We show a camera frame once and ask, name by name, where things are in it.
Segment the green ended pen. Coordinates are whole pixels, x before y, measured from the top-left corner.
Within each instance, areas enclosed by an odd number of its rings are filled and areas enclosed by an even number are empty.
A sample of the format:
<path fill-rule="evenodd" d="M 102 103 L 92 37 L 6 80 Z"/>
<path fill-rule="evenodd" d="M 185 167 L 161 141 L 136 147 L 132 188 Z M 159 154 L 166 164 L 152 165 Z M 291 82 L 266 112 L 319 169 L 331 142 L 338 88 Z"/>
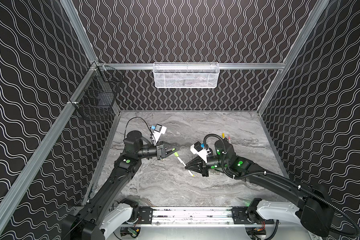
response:
<path fill-rule="evenodd" d="M 179 162 L 180 162 L 184 167 L 186 167 L 185 162 L 179 157 L 179 155 L 176 155 L 176 157 L 177 157 L 177 159 L 179 160 Z M 187 170 L 187 171 L 188 171 L 188 173 L 189 173 L 192 177 L 194 177 L 194 174 L 193 174 L 190 170 Z"/>

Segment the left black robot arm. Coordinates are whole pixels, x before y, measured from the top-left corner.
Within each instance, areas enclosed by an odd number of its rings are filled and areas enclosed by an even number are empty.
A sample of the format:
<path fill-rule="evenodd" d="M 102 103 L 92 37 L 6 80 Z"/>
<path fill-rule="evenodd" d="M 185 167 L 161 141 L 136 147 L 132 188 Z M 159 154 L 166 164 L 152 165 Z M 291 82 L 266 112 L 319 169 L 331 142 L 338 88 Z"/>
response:
<path fill-rule="evenodd" d="M 106 240 L 123 223 L 135 224 L 139 204 L 124 199 L 111 210 L 116 197 L 138 172 L 143 159 L 165 159 L 180 149 L 164 141 L 153 144 L 139 131 L 129 132 L 123 142 L 124 150 L 100 190 L 77 214 L 63 219 L 63 240 Z"/>

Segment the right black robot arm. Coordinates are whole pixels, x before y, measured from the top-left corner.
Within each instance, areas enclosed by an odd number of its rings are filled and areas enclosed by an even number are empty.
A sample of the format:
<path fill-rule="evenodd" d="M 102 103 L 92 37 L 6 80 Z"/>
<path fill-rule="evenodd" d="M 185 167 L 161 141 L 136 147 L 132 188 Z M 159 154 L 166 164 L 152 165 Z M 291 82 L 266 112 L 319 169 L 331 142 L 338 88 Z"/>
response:
<path fill-rule="evenodd" d="M 335 208 L 325 187 L 294 182 L 240 157 L 228 139 L 220 138 L 215 142 L 215 155 L 206 143 L 196 142 L 190 150 L 195 158 L 186 164 L 186 170 L 204 177 L 208 177 L 212 169 L 221 170 L 233 180 L 265 188 L 288 200 L 292 219 L 309 232 L 320 237 L 329 235 Z"/>

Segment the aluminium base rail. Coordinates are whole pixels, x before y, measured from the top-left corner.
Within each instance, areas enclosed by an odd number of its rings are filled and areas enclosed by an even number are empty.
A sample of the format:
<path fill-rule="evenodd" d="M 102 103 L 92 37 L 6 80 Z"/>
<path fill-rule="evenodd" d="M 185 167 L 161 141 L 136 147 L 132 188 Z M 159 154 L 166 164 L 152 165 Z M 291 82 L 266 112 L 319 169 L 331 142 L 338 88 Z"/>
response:
<path fill-rule="evenodd" d="M 232 219 L 233 207 L 152 207 L 152 226 L 236 226 Z M 265 220 L 278 220 L 281 223 L 302 225 L 297 216 L 297 207 L 289 203 L 260 201 L 259 206 L 253 207 Z M 133 225 L 127 221 L 131 218 L 133 207 L 128 204 L 119 204 L 97 224 L 100 229 L 116 229 L 122 225 Z"/>

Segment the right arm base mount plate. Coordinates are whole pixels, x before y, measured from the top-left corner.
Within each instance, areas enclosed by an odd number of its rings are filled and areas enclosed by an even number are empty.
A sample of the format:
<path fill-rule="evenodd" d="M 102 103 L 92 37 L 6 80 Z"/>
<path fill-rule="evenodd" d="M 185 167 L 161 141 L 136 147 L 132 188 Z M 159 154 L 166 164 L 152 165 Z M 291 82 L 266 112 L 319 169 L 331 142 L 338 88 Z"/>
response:
<path fill-rule="evenodd" d="M 233 207 L 232 219 L 235 225 L 273 225 L 274 220 L 263 219 L 253 207 Z"/>

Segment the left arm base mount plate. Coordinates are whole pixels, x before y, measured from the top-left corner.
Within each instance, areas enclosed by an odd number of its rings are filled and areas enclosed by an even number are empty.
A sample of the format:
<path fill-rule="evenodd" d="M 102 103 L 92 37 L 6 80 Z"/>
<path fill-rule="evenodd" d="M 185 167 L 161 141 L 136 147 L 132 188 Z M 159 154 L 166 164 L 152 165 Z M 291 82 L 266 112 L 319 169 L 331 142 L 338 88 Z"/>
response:
<path fill-rule="evenodd" d="M 134 207 L 131 218 L 127 221 L 129 224 L 151 224 L 153 218 L 153 209 L 150 207 Z"/>

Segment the white mesh wall basket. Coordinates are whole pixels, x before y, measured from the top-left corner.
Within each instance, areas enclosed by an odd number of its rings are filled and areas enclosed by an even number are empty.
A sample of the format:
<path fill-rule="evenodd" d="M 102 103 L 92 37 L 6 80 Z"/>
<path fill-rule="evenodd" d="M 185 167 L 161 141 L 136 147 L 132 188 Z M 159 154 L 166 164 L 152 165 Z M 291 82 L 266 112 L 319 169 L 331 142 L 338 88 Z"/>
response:
<path fill-rule="evenodd" d="M 218 84 L 220 66 L 215 62 L 155 62 L 155 87 L 161 89 L 213 89 Z"/>

